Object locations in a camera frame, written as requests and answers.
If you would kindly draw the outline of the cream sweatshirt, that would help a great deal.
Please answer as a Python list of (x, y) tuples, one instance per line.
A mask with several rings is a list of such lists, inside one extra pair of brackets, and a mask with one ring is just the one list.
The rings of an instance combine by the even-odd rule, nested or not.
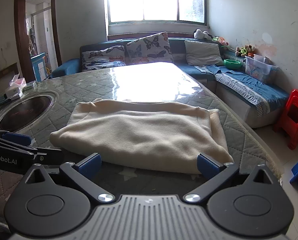
[(80, 102), (49, 140), (76, 154), (99, 153), (107, 163), (162, 172), (196, 174), (200, 154), (233, 161), (219, 111), (179, 102)]

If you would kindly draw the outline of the black induction cooktop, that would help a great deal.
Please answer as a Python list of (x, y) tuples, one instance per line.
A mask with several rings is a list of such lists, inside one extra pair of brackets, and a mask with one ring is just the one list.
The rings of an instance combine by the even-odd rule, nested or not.
[(24, 129), (42, 116), (53, 101), (50, 95), (37, 95), (18, 103), (0, 118), (0, 129), (9, 132)]

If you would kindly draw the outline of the white tissue box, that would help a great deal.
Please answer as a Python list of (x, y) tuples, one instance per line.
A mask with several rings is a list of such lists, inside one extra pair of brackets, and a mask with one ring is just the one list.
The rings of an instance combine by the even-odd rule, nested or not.
[(5, 95), (8, 99), (16, 100), (23, 95), (23, 88), (18, 85), (12, 85), (5, 89)]

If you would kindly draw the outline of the green wrapped packet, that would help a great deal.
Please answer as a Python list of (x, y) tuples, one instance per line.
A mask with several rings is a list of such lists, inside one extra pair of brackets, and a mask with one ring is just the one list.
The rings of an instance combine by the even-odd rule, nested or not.
[(27, 83), (26, 86), (23, 87), (23, 91), (35, 89), (37, 87), (36, 81), (31, 81), (30, 83)]

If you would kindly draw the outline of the dark wooden cabinet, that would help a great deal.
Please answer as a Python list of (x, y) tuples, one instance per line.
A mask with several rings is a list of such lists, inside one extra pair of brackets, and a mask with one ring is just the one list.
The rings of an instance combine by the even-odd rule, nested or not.
[(18, 73), (19, 72), (16, 63), (0, 70), (0, 93), (5, 92), (5, 89), (9, 87), (9, 83), (12, 78)]

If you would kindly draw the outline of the blue white toy cabinet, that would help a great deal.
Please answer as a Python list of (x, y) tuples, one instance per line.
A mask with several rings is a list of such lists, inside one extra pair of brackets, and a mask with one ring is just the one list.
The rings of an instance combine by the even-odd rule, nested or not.
[(49, 77), (45, 65), (45, 52), (31, 57), (31, 64), (37, 82), (42, 82)]

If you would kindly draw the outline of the blue corner sofa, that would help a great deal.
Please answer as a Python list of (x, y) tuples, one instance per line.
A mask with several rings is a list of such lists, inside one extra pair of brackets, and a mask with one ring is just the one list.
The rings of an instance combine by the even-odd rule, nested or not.
[[(51, 77), (60, 77), (82, 72), (82, 53), (92, 50), (103, 50), (112, 46), (124, 46), (125, 63), (130, 65), (130, 59), (126, 51), (126, 44), (137, 39), (116, 40), (100, 42), (82, 46), (80, 57), (71, 59), (59, 66)], [(289, 95), (281, 88), (262, 83), (249, 76), (243, 69), (231, 70), (223, 66), (190, 66), (186, 61), (185, 41), (197, 41), (185, 38), (168, 38), (174, 64), (183, 72), (201, 82), (221, 100), (223, 100), (241, 119), (250, 127), (259, 128), (273, 124)], [(217, 42), (222, 60), (226, 59), (224, 47)]]

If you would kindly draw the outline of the red plastic stool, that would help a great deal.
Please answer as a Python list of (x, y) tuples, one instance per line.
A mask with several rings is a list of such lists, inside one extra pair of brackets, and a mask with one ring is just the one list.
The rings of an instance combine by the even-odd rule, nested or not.
[(298, 145), (298, 89), (294, 89), (273, 127), (275, 132), (284, 130), (289, 136), (288, 147), (294, 150)]

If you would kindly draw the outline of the butterfly pillow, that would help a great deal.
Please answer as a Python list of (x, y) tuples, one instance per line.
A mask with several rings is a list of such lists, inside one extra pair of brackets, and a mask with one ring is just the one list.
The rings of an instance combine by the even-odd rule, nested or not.
[(174, 62), (167, 32), (129, 42), (126, 44), (126, 51), (131, 64)]
[(125, 66), (124, 46), (112, 46), (103, 50), (82, 53), (82, 71)]

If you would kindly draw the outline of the green plastic bowl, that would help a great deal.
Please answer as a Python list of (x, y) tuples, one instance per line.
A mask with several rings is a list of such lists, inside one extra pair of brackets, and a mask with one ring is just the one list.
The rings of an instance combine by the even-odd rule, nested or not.
[(232, 59), (225, 59), (224, 66), (231, 70), (237, 70), (242, 67), (242, 63), (240, 61), (232, 60)]

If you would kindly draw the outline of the grey plain cushion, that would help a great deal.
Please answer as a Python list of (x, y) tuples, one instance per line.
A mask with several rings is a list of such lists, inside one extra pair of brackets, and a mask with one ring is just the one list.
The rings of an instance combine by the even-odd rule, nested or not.
[(216, 43), (185, 41), (186, 61), (190, 66), (223, 66), (219, 46)]

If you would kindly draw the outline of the colourful plush toy pile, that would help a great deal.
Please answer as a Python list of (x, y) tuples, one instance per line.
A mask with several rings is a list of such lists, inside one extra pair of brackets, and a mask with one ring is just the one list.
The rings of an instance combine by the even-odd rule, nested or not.
[(251, 57), (251, 58), (253, 58), (254, 55), (255, 55), (255, 50), (256, 50), (256, 48), (252, 45), (245, 45), (241, 48), (236, 47), (235, 55), (240, 56), (240, 57)]

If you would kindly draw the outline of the right butterfly pillow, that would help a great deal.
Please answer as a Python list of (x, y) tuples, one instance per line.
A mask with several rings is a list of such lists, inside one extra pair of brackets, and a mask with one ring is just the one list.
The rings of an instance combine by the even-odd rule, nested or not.
[(131, 64), (174, 62), (167, 32), (129, 42), (126, 44), (126, 51)]

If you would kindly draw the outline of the panda plush toy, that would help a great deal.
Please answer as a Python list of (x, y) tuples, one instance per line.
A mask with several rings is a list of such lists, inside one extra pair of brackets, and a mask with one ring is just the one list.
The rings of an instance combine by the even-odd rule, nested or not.
[(212, 41), (213, 37), (208, 33), (208, 31), (202, 31), (201, 29), (196, 29), (193, 33), (193, 36), (196, 40), (208, 40)]

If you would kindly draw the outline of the window with green frame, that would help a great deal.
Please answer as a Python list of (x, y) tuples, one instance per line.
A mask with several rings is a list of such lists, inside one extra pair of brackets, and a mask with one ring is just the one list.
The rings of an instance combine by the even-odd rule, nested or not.
[(109, 23), (184, 22), (203, 24), (206, 0), (108, 0)]

